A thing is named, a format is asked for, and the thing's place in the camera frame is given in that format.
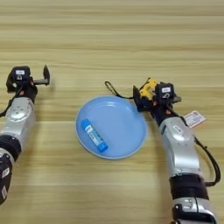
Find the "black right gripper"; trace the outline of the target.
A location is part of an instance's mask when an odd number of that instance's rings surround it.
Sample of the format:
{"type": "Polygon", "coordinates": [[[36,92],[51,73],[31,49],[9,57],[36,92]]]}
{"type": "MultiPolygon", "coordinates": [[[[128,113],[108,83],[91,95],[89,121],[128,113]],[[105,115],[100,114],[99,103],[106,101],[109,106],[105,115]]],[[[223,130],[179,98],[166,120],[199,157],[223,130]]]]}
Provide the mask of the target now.
{"type": "Polygon", "coordinates": [[[150,112],[152,118],[160,125],[165,119],[178,117],[171,107],[167,105],[158,104],[157,102],[150,100],[148,97],[141,96],[140,91],[136,86],[133,87],[133,99],[137,107],[138,112],[150,112]]]}

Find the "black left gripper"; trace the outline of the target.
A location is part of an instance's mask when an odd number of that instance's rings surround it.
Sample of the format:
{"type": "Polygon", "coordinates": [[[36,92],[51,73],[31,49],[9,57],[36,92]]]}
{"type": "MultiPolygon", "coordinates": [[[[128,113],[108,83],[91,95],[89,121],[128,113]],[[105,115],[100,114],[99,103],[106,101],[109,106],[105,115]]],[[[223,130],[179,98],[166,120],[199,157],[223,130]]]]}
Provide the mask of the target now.
{"type": "MultiPolygon", "coordinates": [[[[32,102],[35,102],[36,96],[38,94],[37,85],[50,85],[50,72],[47,65],[44,66],[43,75],[44,79],[34,80],[33,78],[30,78],[28,82],[22,85],[18,90],[17,98],[26,97],[32,102]]],[[[16,88],[14,87],[14,75],[12,73],[8,75],[6,87],[8,93],[13,93],[16,91],[16,88]]]]}

